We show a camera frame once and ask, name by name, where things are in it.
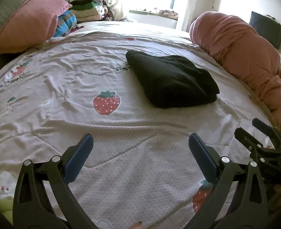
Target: bed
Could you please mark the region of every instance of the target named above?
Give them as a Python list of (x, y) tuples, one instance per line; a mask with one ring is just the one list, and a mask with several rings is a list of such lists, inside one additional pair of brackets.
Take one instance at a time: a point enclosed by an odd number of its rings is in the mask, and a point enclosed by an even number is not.
[[(209, 192), (188, 148), (190, 134), (196, 132), (220, 156), (247, 164), (249, 151), (234, 131), (242, 127), (267, 148), (271, 142), (251, 121), (274, 125), (271, 114), (250, 99), (254, 94), (246, 85), (192, 44), (188, 33), (141, 23), (80, 25), (84, 28), (51, 38), (0, 70), (0, 176), (9, 172), (14, 182), (26, 159), (47, 161), (90, 133), (93, 151), (69, 185), (88, 216), (107, 229), (137, 221), (145, 228), (183, 228), (198, 210), (195, 196)], [(217, 101), (154, 107), (127, 63), (128, 50), (188, 58), (216, 81)], [(115, 93), (112, 111), (96, 107), (100, 92)], [(63, 217), (48, 183), (46, 189)], [(234, 191), (235, 185), (218, 218)], [(5, 186), (0, 195), (12, 192)]]

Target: windowsill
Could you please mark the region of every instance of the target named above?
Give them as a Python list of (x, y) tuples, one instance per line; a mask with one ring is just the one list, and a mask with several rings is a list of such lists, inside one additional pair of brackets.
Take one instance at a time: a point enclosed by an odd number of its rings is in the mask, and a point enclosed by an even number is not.
[(164, 18), (168, 18), (168, 19), (171, 19), (171, 20), (175, 20), (175, 21), (178, 20), (178, 19), (174, 19), (174, 18), (169, 18), (169, 17), (164, 16), (164, 15), (159, 15), (157, 13), (142, 11), (142, 10), (130, 10), (129, 12), (133, 13), (133, 14), (139, 14), (139, 15), (155, 15), (155, 16), (164, 17)]

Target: metal screw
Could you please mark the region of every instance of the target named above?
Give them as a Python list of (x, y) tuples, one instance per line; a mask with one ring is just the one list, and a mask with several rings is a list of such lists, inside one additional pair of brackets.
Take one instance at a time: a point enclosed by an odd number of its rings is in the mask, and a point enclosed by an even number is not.
[(31, 160), (30, 160), (30, 159), (27, 159), (27, 160), (24, 162), (24, 166), (28, 166), (30, 163), (31, 163)]
[(60, 159), (61, 159), (60, 156), (54, 156), (54, 157), (52, 157), (51, 160), (56, 163), (56, 162), (59, 162)]
[(256, 162), (254, 162), (254, 161), (251, 161), (251, 163), (250, 163), (253, 167), (256, 167), (257, 166), (257, 163)]
[(221, 160), (224, 163), (229, 163), (230, 162), (230, 159), (228, 157), (222, 157)]

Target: strawberry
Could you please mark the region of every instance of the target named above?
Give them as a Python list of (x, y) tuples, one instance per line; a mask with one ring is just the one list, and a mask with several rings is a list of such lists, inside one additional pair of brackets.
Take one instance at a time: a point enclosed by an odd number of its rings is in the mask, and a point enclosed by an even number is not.
[(206, 180), (201, 181), (201, 183), (202, 186), (199, 188), (198, 192), (192, 199), (195, 213), (200, 209), (206, 198), (209, 196), (210, 192), (213, 190), (213, 185)]
[(100, 115), (109, 115), (114, 112), (120, 103), (120, 98), (115, 92), (101, 91), (93, 100), (94, 109)]

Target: blue gripper pad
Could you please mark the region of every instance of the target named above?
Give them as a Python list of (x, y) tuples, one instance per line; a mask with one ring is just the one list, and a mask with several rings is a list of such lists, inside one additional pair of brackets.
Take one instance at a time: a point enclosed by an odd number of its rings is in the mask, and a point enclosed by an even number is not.
[(64, 167), (63, 181), (66, 185), (76, 180), (82, 166), (94, 146), (93, 136), (88, 134)]
[(218, 183), (218, 166), (208, 153), (206, 149), (207, 146), (204, 144), (201, 138), (196, 133), (193, 133), (189, 136), (188, 145), (205, 179), (209, 183)]

